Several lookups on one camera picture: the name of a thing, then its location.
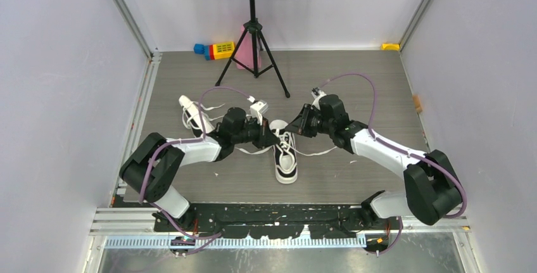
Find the black white sneaker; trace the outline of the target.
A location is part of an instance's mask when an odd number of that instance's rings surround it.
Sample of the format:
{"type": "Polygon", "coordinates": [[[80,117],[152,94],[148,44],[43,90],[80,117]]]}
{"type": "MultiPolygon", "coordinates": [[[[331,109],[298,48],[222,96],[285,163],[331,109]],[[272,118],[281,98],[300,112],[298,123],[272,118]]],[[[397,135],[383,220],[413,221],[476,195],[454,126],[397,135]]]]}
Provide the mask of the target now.
{"type": "Polygon", "coordinates": [[[272,150],[274,156],[275,165],[275,178],[281,184],[292,184],[298,178],[298,161],[297,155],[302,156],[321,156],[326,155],[336,147],[332,147],[325,151],[318,153],[302,153],[296,149],[296,138],[292,132],[286,130],[288,123],[283,120],[271,121],[269,127],[273,134],[275,134],[280,142],[271,146],[270,148],[264,148],[260,151],[249,152],[245,149],[238,148],[239,151],[246,153],[247,155],[260,155],[268,150],[272,150]]]}

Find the white sole sneaker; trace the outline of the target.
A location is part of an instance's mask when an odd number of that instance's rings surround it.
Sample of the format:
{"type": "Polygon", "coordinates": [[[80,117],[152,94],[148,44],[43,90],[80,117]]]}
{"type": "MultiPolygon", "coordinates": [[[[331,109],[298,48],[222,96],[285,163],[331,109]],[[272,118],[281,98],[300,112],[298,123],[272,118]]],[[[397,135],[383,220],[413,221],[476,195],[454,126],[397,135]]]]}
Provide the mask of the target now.
{"type": "Polygon", "coordinates": [[[178,99],[182,108],[182,123],[185,128],[189,129],[195,137],[199,137],[203,133],[203,127],[206,133],[210,133],[215,130],[215,126],[212,124],[214,120],[218,120],[223,116],[211,118],[207,112],[223,107],[224,104],[219,106],[204,106],[197,101],[192,101],[185,95],[181,95],[178,99]]]}

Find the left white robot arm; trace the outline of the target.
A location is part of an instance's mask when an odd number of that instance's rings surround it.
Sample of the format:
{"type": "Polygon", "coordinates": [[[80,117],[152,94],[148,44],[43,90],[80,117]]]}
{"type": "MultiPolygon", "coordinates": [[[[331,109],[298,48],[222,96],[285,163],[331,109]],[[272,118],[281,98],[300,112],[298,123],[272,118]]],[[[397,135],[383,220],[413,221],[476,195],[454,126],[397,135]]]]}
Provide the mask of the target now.
{"type": "Polygon", "coordinates": [[[228,157],[237,144],[251,143],[258,149],[279,144],[264,118],[247,117],[241,108],[230,108],[221,122],[197,138],[173,140],[157,132],[149,134],[119,170],[119,177],[139,193],[143,201],[153,204],[170,216],[179,231],[194,223],[190,202],[173,186],[180,167],[201,162],[219,162],[228,157]]]}

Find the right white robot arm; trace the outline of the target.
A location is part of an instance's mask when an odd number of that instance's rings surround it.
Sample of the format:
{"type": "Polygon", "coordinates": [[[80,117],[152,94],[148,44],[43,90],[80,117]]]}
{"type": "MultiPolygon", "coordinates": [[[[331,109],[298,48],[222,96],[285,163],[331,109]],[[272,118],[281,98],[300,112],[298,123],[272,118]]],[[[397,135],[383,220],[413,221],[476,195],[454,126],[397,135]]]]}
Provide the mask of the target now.
{"type": "Polygon", "coordinates": [[[304,137],[327,134],[334,145],[388,169],[404,182],[396,193],[378,191],[361,203],[362,222],[377,229],[391,217],[413,215],[425,225],[462,214],[467,197],[448,159],[395,143],[363,122],[349,118],[335,94],[320,95],[305,104],[285,130],[304,137]]]}

